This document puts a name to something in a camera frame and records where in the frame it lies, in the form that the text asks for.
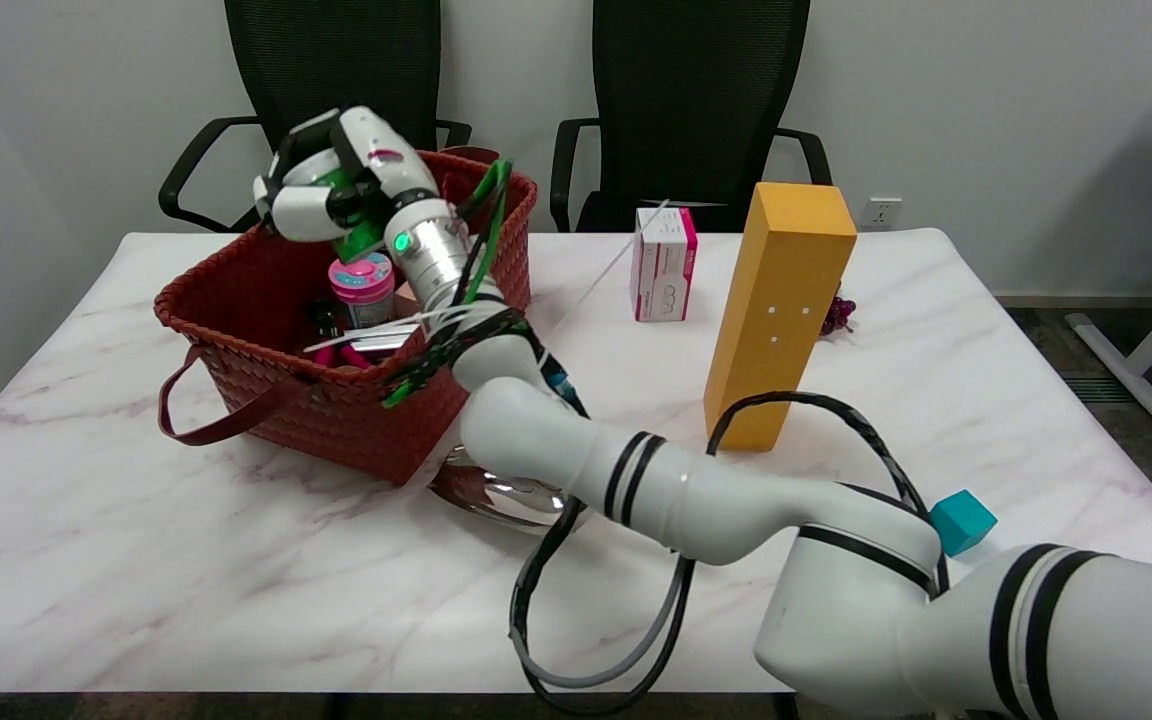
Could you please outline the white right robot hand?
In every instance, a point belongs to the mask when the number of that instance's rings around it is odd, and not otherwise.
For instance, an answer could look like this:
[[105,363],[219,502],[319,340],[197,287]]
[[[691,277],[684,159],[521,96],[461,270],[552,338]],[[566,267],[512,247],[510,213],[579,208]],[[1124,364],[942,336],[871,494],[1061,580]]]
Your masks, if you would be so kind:
[[419,151],[366,106],[324,111],[293,127],[255,179],[253,200],[262,225],[302,243],[366,225],[392,242],[454,215]]

